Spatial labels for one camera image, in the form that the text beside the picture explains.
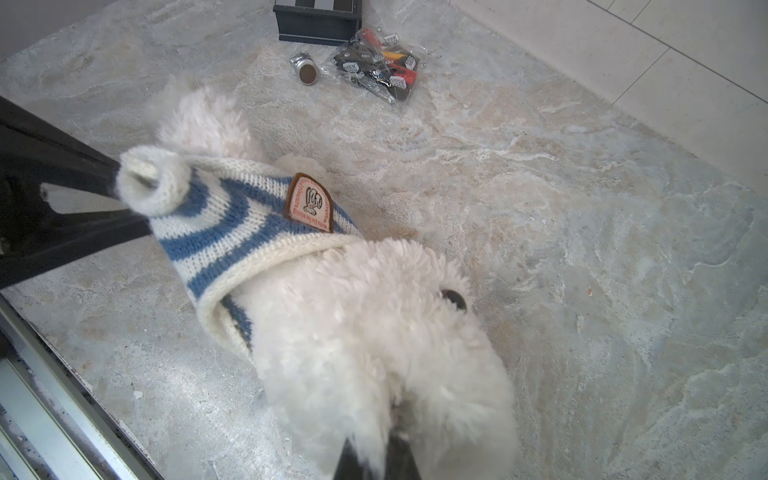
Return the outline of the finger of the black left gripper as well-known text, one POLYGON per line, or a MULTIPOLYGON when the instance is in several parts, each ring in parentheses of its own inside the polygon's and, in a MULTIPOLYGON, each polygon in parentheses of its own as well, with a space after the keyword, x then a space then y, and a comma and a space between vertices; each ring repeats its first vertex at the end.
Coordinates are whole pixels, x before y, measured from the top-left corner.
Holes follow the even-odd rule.
POLYGON ((147 220, 129 210, 15 214, 1 221, 1 287, 149 234, 147 220))
POLYGON ((1 172, 114 198, 117 161, 6 98, 1 99, 1 172))

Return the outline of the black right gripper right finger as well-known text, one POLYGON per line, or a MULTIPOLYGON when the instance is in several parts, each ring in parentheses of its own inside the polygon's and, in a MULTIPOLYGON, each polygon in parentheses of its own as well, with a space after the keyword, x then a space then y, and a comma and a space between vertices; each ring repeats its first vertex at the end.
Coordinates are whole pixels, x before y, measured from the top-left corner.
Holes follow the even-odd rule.
POLYGON ((392 432, 386 455, 385 480, 421 480, 409 440, 404 434, 392 432))

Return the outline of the blue white striped knit sweater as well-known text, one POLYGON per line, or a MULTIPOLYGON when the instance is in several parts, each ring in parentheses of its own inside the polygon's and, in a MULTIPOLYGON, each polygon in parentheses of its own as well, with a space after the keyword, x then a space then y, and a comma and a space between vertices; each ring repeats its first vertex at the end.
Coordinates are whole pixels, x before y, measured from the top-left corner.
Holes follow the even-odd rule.
POLYGON ((362 237, 319 181, 253 160, 138 146, 121 155, 116 190, 148 219, 206 333, 243 359, 251 356, 252 330, 233 290, 283 262, 362 237))

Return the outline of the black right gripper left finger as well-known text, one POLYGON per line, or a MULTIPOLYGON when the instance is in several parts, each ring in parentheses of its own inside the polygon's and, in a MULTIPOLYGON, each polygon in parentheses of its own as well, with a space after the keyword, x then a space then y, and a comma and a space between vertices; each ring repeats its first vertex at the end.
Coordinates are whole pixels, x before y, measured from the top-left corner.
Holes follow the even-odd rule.
POLYGON ((370 468, 357 457, 357 453, 349 439, 344 442, 333 480, 372 480, 370 468))

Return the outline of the white fluffy teddy bear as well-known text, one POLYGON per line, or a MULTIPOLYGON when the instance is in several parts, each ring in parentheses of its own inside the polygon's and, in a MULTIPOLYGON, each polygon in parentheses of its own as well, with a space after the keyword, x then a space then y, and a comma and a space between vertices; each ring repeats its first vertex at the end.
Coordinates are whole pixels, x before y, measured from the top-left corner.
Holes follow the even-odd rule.
MULTIPOLYGON (((235 98, 175 80, 150 102, 152 146, 305 173, 296 155, 266 159, 235 98)), ((513 385, 469 285, 442 254, 403 239, 360 240, 283 262, 242 283, 251 363, 268 402, 326 474, 349 439, 376 479, 389 436, 404 434, 424 479, 501 479, 519 445, 513 385)))

